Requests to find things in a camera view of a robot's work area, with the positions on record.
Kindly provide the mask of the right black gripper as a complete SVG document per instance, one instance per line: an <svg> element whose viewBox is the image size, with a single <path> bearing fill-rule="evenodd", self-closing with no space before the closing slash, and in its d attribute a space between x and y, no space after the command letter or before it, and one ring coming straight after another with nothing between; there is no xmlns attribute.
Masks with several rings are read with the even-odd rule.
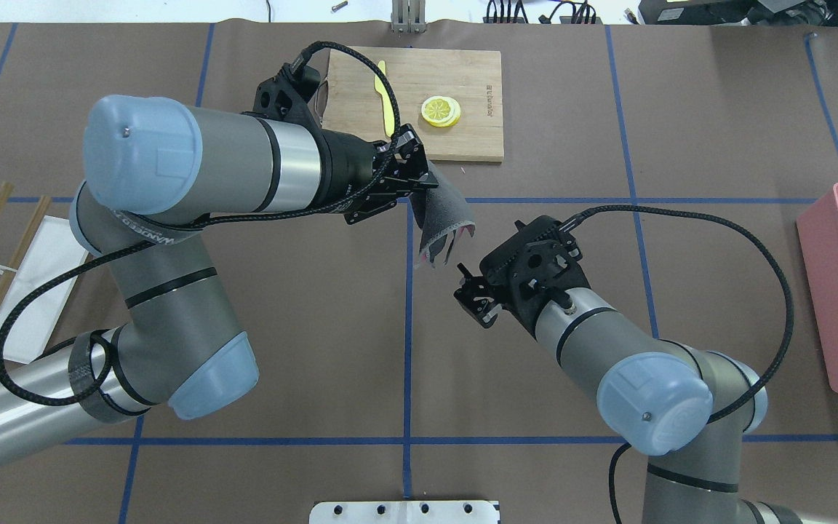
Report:
<svg viewBox="0 0 838 524"><path fill-rule="evenodd" d="M479 277L457 264L461 279L453 298L482 328L491 328L502 309L534 336L550 301L572 306L562 294L589 286L579 265L582 256L576 241L507 241L480 261Z"/></svg>

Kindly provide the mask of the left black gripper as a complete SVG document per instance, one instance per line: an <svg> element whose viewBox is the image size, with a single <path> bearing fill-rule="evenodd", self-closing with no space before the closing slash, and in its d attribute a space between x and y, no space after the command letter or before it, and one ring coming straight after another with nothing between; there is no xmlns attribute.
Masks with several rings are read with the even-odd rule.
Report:
<svg viewBox="0 0 838 524"><path fill-rule="evenodd" d="M327 148L317 189L321 213L342 213L347 223L358 223L439 187L412 125L402 125L391 145L335 130L323 130L322 136Z"/></svg>

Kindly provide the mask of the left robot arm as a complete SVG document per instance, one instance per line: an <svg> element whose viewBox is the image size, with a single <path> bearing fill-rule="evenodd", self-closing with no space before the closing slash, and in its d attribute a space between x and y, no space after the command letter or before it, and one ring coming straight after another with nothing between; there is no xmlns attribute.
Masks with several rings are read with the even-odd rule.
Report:
<svg viewBox="0 0 838 524"><path fill-rule="evenodd" d="M166 402L193 420L235 402L259 372L200 233L235 219L342 213L349 223L446 183L412 126L390 143L323 130L310 115L230 113L169 98L99 100L82 138L68 219L89 263L48 279L0 327L0 467ZM36 299L107 266L130 320L88 330L12 372L4 345Z"/></svg>

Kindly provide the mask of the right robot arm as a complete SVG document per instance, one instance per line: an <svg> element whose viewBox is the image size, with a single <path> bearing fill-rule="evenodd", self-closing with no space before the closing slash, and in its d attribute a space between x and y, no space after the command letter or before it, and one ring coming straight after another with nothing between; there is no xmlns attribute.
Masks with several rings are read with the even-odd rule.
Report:
<svg viewBox="0 0 838 524"><path fill-rule="evenodd" d="M464 265L455 297L480 325L508 311L595 403L603 421L648 457L645 523L805 523L778 504L739 495L743 435L761 424L759 392L722 420L711 414L755 384L755 372L725 354L653 338L596 294L561 242L503 245Z"/></svg>

